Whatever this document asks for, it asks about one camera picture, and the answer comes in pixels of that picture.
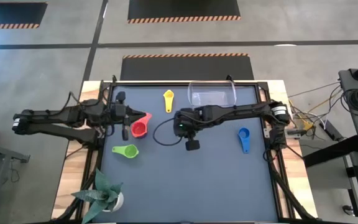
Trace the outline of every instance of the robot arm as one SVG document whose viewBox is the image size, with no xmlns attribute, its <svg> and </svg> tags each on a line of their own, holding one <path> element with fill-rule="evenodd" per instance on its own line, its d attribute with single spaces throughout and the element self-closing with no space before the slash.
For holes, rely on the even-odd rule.
<svg viewBox="0 0 358 224">
<path fill-rule="evenodd" d="M 183 108 L 175 113 L 173 132 L 178 137 L 188 139 L 186 149 L 190 151 L 200 148 L 199 142 L 194 140 L 198 131 L 212 128 L 225 121 L 256 117 L 264 118 L 272 126 L 270 148 L 284 148 L 286 145 L 284 128 L 290 123 L 290 115 L 287 107 L 276 101 L 226 108 L 216 105 L 195 109 Z"/>
<path fill-rule="evenodd" d="M 44 133 L 77 140 L 82 145 L 92 145 L 99 139 L 95 128 L 122 124 L 122 138 L 128 140 L 131 123 L 145 116 L 145 113 L 131 109 L 124 104 L 125 93 L 119 92 L 114 103 L 105 105 L 101 99 L 86 100 L 76 106 L 66 106 L 60 111 L 24 110 L 15 114 L 12 130 L 16 134 Z M 91 129 L 73 129 L 88 125 Z"/>
</svg>

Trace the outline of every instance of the orange and black striped tape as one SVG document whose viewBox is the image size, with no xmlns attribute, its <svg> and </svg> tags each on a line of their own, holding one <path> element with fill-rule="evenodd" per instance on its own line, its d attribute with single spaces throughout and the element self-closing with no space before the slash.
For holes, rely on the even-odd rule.
<svg viewBox="0 0 358 224">
<path fill-rule="evenodd" d="M 152 22 L 201 22 L 201 21 L 236 21 L 241 16 L 190 16 L 190 17 L 163 17 L 163 18 L 141 18 L 129 19 L 128 23 L 152 23 Z"/>
<path fill-rule="evenodd" d="M 162 55 L 125 55 L 123 58 L 152 58 L 152 57 L 227 57 L 227 56 L 245 56 L 245 53 L 234 54 L 162 54 Z"/>
<path fill-rule="evenodd" d="M 0 24 L 0 29 L 36 29 L 40 24 Z"/>
</svg>

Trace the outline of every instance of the wooden table frame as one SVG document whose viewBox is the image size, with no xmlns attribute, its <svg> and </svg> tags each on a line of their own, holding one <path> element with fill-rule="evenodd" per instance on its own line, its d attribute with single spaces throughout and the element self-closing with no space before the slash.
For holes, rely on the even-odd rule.
<svg viewBox="0 0 358 224">
<path fill-rule="evenodd" d="M 117 84 L 137 84 L 137 83 L 161 83 L 161 84 L 178 84 L 178 83 L 186 83 L 190 81 L 117 81 Z M 269 96 L 266 96 L 265 91 L 260 88 L 260 95 L 262 101 L 266 99 L 272 99 L 276 101 L 281 101 L 286 105 L 289 105 L 287 93 L 285 90 L 285 85 L 282 80 L 262 80 L 262 81 L 250 81 L 250 80 L 237 80 L 236 83 L 267 83 L 268 85 L 268 93 Z M 92 98 L 97 98 L 99 95 L 100 81 L 87 81 L 84 82 L 80 101 L 88 100 Z M 297 140 L 287 139 L 287 144 L 293 148 L 297 153 L 301 154 L 300 145 Z M 80 144 L 76 141 L 70 141 L 67 149 L 67 154 L 73 152 L 74 150 L 80 148 Z M 65 161 L 62 169 L 62 176 L 60 179 L 57 196 L 55 199 L 55 205 L 53 207 L 52 218 L 57 218 L 60 216 L 69 206 L 69 204 L 74 199 L 70 194 L 76 191 L 79 191 L 81 184 L 84 179 L 84 166 L 86 163 L 86 158 L 93 153 L 92 161 L 88 161 L 91 163 L 91 167 L 94 167 L 97 152 L 87 151 L 87 149 L 82 149 L 78 151 L 76 154 L 70 156 L 70 158 Z M 303 161 L 297 157 L 290 150 L 282 150 L 282 153 L 279 155 L 279 160 L 281 159 L 281 166 L 278 163 L 279 160 L 275 160 L 275 165 L 277 171 L 280 172 L 281 175 L 284 176 L 284 180 L 289 185 L 291 191 L 298 199 L 298 201 L 306 208 L 308 213 L 317 217 L 316 208 L 314 205 L 313 196 L 311 194 L 311 189 L 308 181 L 308 176 L 306 173 L 306 168 Z M 278 197 L 281 206 L 279 206 L 280 213 L 283 218 L 291 218 L 294 217 L 293 209 L 288 206 L 288 200 L 285 198 L 281 188 L 277 185 Z"/>
</svg>

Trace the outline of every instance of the yellow measuring spoon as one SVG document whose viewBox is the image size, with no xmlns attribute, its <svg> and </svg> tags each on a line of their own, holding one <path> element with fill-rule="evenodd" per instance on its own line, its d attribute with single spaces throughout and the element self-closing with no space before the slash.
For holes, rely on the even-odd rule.
<svg viewBox="0 0 358 224">
<path fill-rule="evenodd" d="M 167 113 L 171 113 L 172 112 L 172 102 L 173 102 L 173 92 L 171 90 L 167 90 L 163 96 L 165 98 L 165 111 Z"/>
</svg>

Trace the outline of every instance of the gray floor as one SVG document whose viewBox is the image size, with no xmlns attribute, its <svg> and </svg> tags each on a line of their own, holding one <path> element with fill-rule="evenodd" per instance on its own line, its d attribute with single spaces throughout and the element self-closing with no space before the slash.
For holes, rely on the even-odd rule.
<svg viewBox="0 0 358 224">
<path fill-rule="evenodd" d="M 50 0 L 40 28 L 0 30 L 0 44 L 90 44 L 101 3 Z M 358 0 L 239 0 L 239 6 L 240 21 L 127 24 L 128 1 L 110 0 L 99 42 L 358 40 Z M 69 91 L 78 94 L 88 52 L 0 50 L 0 146 L 31 154 L 28 164 L 16 164 L 20 181 L 7 182 L 3 187 L 0 223 L 50 218 L 68 141 L 41 134 L 15 135 L 12 117 L 26 108 L 59 109 Z M 339 70 L 358 67 L 358 45 L 98 49 L 90 80 L 108 80 L 113 74 L 119 77 L 123 55 L 224 52 L 250 54 L 255 79 L 284 80 L 289 95 L 335 82 Z M 334 87 L 291 99 L 301 110 L 307 110 L 328 98 Z M 320 114 L 327 109 L 324 105 L 313 112 Z M 334 107 L 329 120 L 344 136 L 355 134 L 350 115 L 340 106 Z M 336 189 L 336 193 L 313 189 L 319 216 L 328 221 L 353 222 L 328 212 L 331 207 L 337 212 L 337 206 L 347 200 Z"/>
</svg>

